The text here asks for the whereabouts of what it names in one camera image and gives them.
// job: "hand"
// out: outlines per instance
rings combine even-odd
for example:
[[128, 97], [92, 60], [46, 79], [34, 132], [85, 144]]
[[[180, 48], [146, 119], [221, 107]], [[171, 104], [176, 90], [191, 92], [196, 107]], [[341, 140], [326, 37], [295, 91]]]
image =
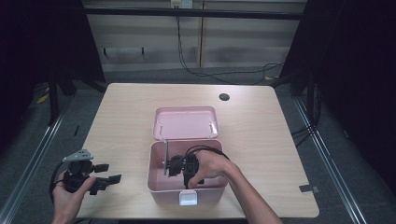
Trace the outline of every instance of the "hand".
[[[61, 173], [58, 179], [64, 179], [64, 173]], [[95, 176], [90, 176], [74, 193], [70, 193], [64, 189], [63, 181], [57, 183], [55, 189], [52, 191], [54, 200], [52, 223], [74, 223], [84, 195], [91, 188], [95, 180]]]
[[198, 172], [189, 181], [189, 189], [197, 186], [198, 182], [205, 178], [225, 176], [228, 166], [234, 165], [231, 161], [217, 153], [210, 151], [198, 151], [195, 153], [199, 162]]

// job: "light wood tabletop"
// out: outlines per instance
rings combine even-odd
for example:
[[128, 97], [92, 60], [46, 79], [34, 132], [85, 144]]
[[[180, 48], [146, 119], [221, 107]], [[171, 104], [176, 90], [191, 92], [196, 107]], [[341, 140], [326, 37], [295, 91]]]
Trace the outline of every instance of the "light wood tabletop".
[[[226, 93], [228, 101], [219, 96]], [[280, 217], [316, 217], [318, 206], [307, 185], [274, 89], [263, 86], [120, 84], [108, 86], [84, 147], [94, 164], [108, 163], [121, 182], [87, 194], [79, 217], [95, 218], [242, 218], [228, 185], [218, 203], [179, 206], [156, 204], [148, 188], [149, 151], [156, 109], [212, 106], [223, 151]]]

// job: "box lid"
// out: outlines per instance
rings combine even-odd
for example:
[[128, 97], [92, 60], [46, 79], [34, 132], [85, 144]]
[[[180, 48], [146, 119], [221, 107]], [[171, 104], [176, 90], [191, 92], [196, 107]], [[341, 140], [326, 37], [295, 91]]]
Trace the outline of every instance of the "box lid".
[[212, 106], [161, 107], [155, 113], [157, 140], [216, 138], [219, 126]]

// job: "pink storage box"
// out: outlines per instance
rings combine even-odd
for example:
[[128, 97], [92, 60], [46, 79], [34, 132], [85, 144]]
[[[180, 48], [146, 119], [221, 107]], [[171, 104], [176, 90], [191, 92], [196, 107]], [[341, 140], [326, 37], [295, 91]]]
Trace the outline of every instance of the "pink storage box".
[[153, 136], [157, 142], [151, 146], [148, 167], [148, 189], [156, 203], [195, 205], [216, 203], [228, 184], [219, 176], [205, 179], [196, 189], [185, 189], [183, 173], [164, 175], [165, 140], [168, 142], [168, 158], [184, 156], [193, 146], [215, 147], [222, 151], [215, 109], [211, 106], [162, 107], [157, 109]]

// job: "white latch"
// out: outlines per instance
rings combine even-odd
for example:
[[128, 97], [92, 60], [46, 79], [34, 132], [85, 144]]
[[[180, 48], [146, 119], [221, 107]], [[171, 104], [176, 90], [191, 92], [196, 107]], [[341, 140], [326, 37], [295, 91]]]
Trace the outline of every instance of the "white latch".
[[197, 205], [198, 197], [197, 192], [193, 189], [183, 189], [178, 195], [179, 204], [184, 205]]

